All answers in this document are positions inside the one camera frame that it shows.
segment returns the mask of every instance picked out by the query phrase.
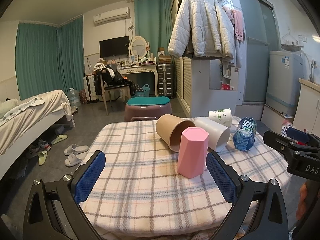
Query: bed frame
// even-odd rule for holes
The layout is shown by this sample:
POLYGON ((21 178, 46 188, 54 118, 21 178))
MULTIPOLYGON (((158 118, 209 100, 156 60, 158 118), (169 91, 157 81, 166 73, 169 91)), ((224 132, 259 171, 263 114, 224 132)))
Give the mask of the bed frame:
POLYGON ((0 180, 3 178, 10 166, 15 160, 27 149, 35 139, 37 139, 43 132, 45 132, 55 122, 59 121, 59 124, 67 124, 71 127, 75 127, 73 118, 71 121, 67 121, 64 110, 59 110, 47 115, 41 119, 34 126, 28 129, 21 137, 14 141, 14 143, 0 156, 0 180))

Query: television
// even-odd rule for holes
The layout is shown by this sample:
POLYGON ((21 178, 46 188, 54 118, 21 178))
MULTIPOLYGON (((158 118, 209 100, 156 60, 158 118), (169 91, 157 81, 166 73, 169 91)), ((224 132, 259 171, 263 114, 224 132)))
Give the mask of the television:
POLYGON ((129 36, 100 41, 100 57, 129 54, 129 36))

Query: teal curtain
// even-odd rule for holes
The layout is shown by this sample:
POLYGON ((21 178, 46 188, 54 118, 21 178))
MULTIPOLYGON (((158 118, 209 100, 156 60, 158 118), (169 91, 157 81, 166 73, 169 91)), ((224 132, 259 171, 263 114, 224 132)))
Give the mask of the teal curtain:
MULTIPOLYGON (((168 46, 172 33, 171 0, 134 0, 134 17, 136 35, 142 36, 150 44, 151 52, 158 57, 158 48, 164 47, 168 55, 168 46)), ((137 75, 140 86, 149 84, 154 93, 154 77, 152 73, 137 75)))
POLYGON ((83 16, 58 28, 58 64, 63 76, 64 91, 83 89, 83 16))
POLYGON ((20 99, 83 89, 83 16, 60 28, 19 23, 15 67, 20 99))
POLYGON ((61 89, 56 27, 19 23, 15 65, 21 100, 61 89))

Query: white paper cup with green print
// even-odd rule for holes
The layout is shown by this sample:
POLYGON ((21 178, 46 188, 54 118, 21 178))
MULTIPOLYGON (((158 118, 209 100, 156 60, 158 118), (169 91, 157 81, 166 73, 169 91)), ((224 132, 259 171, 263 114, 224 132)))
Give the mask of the white paper cup with green print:
POLYGON ((210 111, 209 119, 230 128, 232 119, 231 109, 210 111))

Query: bright light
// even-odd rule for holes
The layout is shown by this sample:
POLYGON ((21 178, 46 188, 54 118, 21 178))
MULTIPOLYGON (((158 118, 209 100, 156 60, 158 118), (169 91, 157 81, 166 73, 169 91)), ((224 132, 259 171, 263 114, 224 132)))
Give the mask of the bright light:
POLYGON ((319 42, 320 43, 320 38, 318 35, 312 35, 312 38, 314 41, 319 42))

